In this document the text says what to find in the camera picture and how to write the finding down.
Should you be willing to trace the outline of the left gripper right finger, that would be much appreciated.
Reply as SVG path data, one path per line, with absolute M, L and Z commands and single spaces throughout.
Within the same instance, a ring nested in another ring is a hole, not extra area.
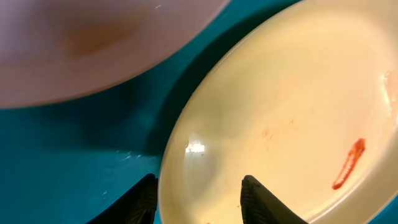
M 308 224 L 252 175 L 242 180 L 240 206 L 244 224 Z

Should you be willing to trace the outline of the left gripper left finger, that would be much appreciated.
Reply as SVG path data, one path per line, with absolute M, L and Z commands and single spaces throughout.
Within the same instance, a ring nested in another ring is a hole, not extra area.
M 157 210 L 158 178 L 145 175 L 88 224 L 153 224 Z

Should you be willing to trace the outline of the yellow plate with stain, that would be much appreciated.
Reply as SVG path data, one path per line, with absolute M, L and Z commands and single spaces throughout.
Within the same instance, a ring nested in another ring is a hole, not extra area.
M 397 0 L 300 1 L 190 97 L 159 177 L 163 223 L 241 223 L 256 180 L 309 223 L 367 223 L 397 195 Z

